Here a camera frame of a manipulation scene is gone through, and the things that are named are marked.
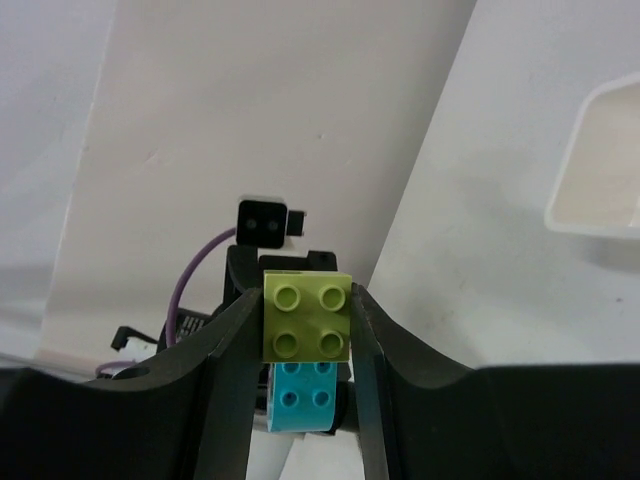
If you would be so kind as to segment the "white divided plastic tray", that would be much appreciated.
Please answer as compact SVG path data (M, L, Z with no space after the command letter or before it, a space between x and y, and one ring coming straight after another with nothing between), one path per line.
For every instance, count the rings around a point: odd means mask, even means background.
M583 101L544 214L575 235L639 238L639 74L606 82Z

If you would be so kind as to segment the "teal frog lego brick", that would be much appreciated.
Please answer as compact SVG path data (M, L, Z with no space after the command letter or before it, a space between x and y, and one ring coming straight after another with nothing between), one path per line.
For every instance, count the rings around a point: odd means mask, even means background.
M335 417L337 378L334 362L272 363L267 384L268 431L329 431Z

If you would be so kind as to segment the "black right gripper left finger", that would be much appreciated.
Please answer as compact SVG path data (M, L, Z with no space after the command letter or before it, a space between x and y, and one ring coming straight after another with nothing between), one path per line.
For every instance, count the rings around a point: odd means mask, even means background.
M1 373L5 479L242 479L261 368L262 292L112 379Z

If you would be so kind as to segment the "lime green lego brick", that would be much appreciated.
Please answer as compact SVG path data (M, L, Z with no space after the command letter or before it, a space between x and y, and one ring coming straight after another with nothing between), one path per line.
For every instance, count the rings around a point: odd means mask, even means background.
M263 361L346 362L352 277L340 272L267 270Z

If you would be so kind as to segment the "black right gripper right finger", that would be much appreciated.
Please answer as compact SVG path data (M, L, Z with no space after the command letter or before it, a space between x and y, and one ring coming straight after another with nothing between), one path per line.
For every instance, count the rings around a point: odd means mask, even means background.
M362 286L351 346L369 479L635 479L635 364L468 368Z

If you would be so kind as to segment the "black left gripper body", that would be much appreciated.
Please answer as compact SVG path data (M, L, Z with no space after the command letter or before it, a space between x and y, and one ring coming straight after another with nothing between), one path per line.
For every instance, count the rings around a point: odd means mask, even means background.
M226 252L222 308L229 307L247 289L261 287L266 271L335 272L336 255L314 250L306 256L260 255L256 247L232 245Z

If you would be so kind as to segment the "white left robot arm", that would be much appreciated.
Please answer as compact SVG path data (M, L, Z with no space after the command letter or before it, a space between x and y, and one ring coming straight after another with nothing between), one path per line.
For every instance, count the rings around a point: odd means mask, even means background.
M255 247L230 246L226 254L223 300L211 314L185 308L178 310L176 338L182 339L211 323L246 289L259 287L267 270L323 271L338 270L337 257L330 251L311 250L306 256L260 255ZM154 339L132 327L121 326L111 342L119 359L113 366L96 368L98 378L109 378L119 371L144 361L166 348L166 335Z

